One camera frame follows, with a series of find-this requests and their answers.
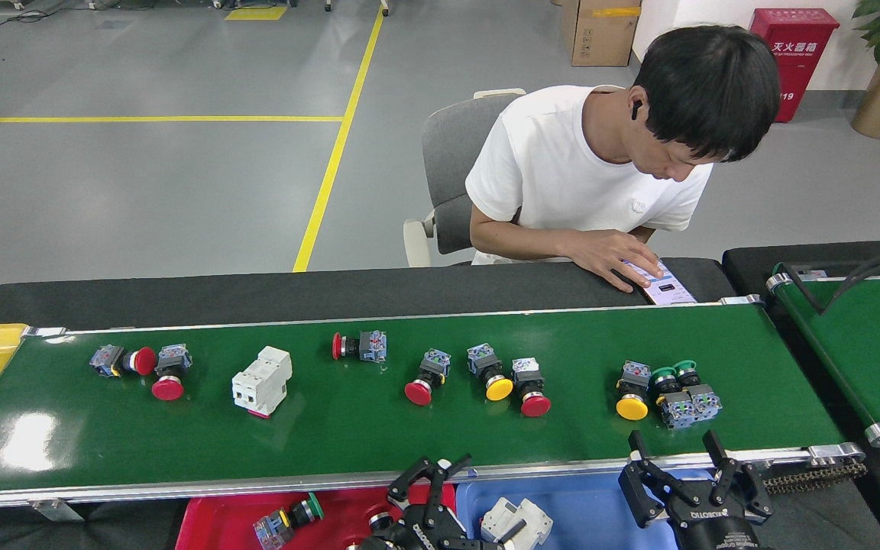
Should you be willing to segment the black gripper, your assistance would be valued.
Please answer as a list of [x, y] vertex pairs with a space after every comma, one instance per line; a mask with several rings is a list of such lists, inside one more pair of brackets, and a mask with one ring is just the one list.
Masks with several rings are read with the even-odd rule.
[[760, 470], [731, 456], [712, 429], [702, 442], [715, 467], [708, 502], [716, 507], [702, 506], [698, 483], [658, 467], [647, 455], [640, 431], [631, 431], [631, 456], [618, 483], [636, 525], [643, 529], [667, 521], [678, 549], [760, 549], [753, 523], [764, 523], [773, 513]]
[[[387, 488], [387, 500], [403, 510], [404, 518], [398, 521], [379, 518], [371, 522], [371, 535], [363, 539], [358, 548], [449, 549], [445, 543], [458, 541], [458, 549], [513, 549], [511, 539], [527, 526], [524, 519], [514, 523], [499, 541], [485, 541], [465, 539], [465, 528], [456, 518], [440, 518], [444, 511], [449, 510], [442, 503], [445, 481], [471, 464], [471, 453], [464, 454], [454, 462], [446, 459], [436, 462], [420, 456]], [[425, 504], [412, 505], [409, 503], [409, 488], [420, 478], [429, 480], [427, 499]]]

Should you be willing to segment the person's right hand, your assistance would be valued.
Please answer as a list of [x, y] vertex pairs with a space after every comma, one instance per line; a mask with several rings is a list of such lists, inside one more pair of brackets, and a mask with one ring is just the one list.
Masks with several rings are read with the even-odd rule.
[[604, 279], [613, 288], [631, 293], [649, 288], [650, 279], [664, 276], [659, 257], [649, 247], [655, 233], [640, 226], [629, 232], [614, 229], [572, 232], [562, 247], [563, 257]]

